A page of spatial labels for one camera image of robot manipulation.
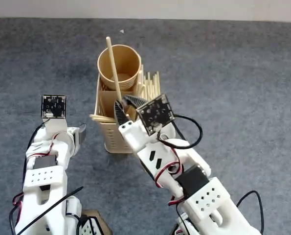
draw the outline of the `red wire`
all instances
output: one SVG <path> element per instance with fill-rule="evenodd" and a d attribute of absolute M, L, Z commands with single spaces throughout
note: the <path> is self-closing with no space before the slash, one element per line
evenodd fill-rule
<path fill-rule="evenodd" d="M 172 206 L 172 205 L 178 204 L 178 203 L 183 202 L 183 201 L 184 201 L 184 198 L 180 198 L 179 200 L 171 200 L 168 202 L 168 205 Z"/>
<path fill-rule="evenodd" d="M 175 173 L 173 173 L 174 175 L 175 174 L 178 174 L 180 171 L 182 171 L 182 164 L 181 164 L 181 161 L 180 161 L 180 158 L 177 154 L 177 152 L 175 151 L 175 149 L 171 148 L 171 150 L 173 151 L 173 153 L 175 154 L 176 158 L 177 158 L 177 161 L 172 161 L 170 163 L 168 163 L 167 165 L 165 165 L 160 171 L 159 173 L 156 175 L 155 177 L 155 184 L 158 188 L 163 188 L 157 181 L 158 179 L 160 178 L 161 174 L 164 172 L 164 170 L 166 170 L 167 168 L 169 168 L 170 166 L 174 165 L 174 164 L 179 164 L 179 167 L 177 169 L 177 171 Z"/>
<path fill-rule="evenodd" d="M 180 234 L 180 233 L 182 233 L 182 230 L 181 230 L 181 229 L 178 229 L 178 230 L 176 231 L 176 234 Z"/>
<path fill-rule="evenodd" d="M 175 154 L 175 156 L 176 156 L 176 158 L 177 158 L 177 160 L 178 160 L 178 162 L 179 162 L 179 167 L 178 167 L 177 171 L 174 173 L 174 174 L 176 175 L 176 174 L 178 174 L 180 171 L 182 171 L 182 164 L 181 164 L 180 158 L 179 158 L 179 156 L 178 156 L 178 153 L 175 151 L 175 149 L 174 149 L 174 148 L 171 148 L 171 151 L 173 151 L 173 153 Z"/>
<path fill-rule="evenodd" d="M 51 143 L 51 145 L 50 145 L 49 150 L 48 150 L 47 153 L 34 153 L 34 154 L 31 154 L 29 157 L 31 157 L 31 156 L 36 156 L 36 155 L 38 155 L 38 156 L 47 156 L 47 155 L 49 155 L 50 152 L 51 152 L 51 150 L 52 150 L 52 147 L 53 147 L 53 145 L 54 145 L 53 140 L 56 139 L 56 137 L 57 137 L 58 135 L 59 135 L 59 133 L 56 134 L 56 135 L 53 137 L 53 139 L 52 139 L 52 143 Z M 18 215 L 17 215 L 16 224 L 19 222 L 19 220 L 20 220 L 20 215 L 21 215 L 21 213 L 22 213 L 22 200 L 21 200 L 21 201 L 18 201 L 18 202 L 15 202 L 15 199 L 16 199 L 17 197 L 20 197 L 20 196 L 23 196 L 23 192 L 17 194 L 17 195 L 13 198 L 13 201 L 12 201 L 13 205 L 16 205 L 16 204 L 19 203 L 19 212 L 18 212 Z"/>
<path fill-rule="evenodd" d="M 18 211 L 18 215 L 17 215 L 17 219 L 16 219 L 16 224 L 18 224 L 18 222 L 20 220 L 21 213 L 22 213 L 22 201 L 20 201 L 20 204 L 19 204 L 19 211 Z"/>
<path fill-rule="evenodd" d="M 156 184 L 156 186 L 158 187 L 158 188 L 163 188 L 158 182 L 157 182 L 157 180 L 159 179 L 159 177 L 161 176 L 161 174 L 164 172 L 164 170 L 166 170 L 168 167 L 170 167 L 170 166 L 172 166 L 172 165 L 174 165 L 174 164 L 179 164 L 179 162 L 178 161 L 173 161 L 173 162 L 170 162 L 170 163 L 168 163 L 167 165 L 165 165 L 160 171 L 159 171 L 159 173 L 156 175 L 156 177 L 155 177 L 155 184 Z"/>

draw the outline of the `black circuit board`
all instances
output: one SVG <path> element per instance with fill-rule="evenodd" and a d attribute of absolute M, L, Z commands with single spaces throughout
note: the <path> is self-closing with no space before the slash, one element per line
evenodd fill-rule
<path fill-rule="evenodd" d="M 41 118 L 48 118 L 46 114 L 53 114 L 51 118 L 66 118 L 66 96 L 44 94 L 42 96 Z"/>
<path fill-rule="evenodd" d="M 161 94 L 142 105 L 136 109 L 136 112 L 149 136 L 175 120 L 174 113 L 165 94 Z"/>

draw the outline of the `white wall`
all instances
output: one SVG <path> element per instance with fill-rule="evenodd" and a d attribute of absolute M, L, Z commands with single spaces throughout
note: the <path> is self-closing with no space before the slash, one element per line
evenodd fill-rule
<path fill-rule="evenodd" d="M 0 17 L 291 22 L 291 0 L 0 0 Z"/>

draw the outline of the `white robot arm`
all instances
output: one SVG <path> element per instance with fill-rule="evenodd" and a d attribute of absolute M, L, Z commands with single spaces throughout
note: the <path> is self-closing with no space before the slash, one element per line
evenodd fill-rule
<path fill-rule="evenodd" d="M 175 234 L 260 235 L 232 202 L 219 179 L 210 178 L 207 162 L 193 148 L 186 147 L 190 145 L 187 141 L 175 139 L 170 123 L 173 113 L 164 94 L 150 102 L 128 95 L 124 100 L 137 108 L 140 119 L 129 120 L 116 101 L 114 112 L 119 132 L 156 185 L 171 192 L 169 205 L 179 205 L 184 211 L 178 218 L 179 229 Z M 189 165 L 186 171 L 183 164 Z"/>
<path fill-rule="evenodd" d="M 27 149 L 22 193 L 13 202 L 20 208 L 15 235 L 102 234 L 95 219 L 87 220 L 84 227 L 89 229 L 79 222 L 81 203 L 71 194 L 82 187 L 67 194 L 66 169 L 85 138 L 86 126 L 67 127 L 65 114 L 66 96 L 43 95 L 44 126 L 36 130 Z"/>

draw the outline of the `paper cup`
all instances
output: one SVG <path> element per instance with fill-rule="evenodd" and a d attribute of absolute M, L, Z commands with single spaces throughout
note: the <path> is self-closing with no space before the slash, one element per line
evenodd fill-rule
<path fill-rule="evenodd" d="M 137 79 L 137 74 L 141 69 L 141 57 L 129 46 L 113 45 L 112 46 L 118 81 L 121 91 L 129 90 Z M 116 86 L 112 74 L 111 60 L 108 49 L 102 51 L 97 59 L 97 68 L 100 78 L 104 84 L 115 91 Z"/>

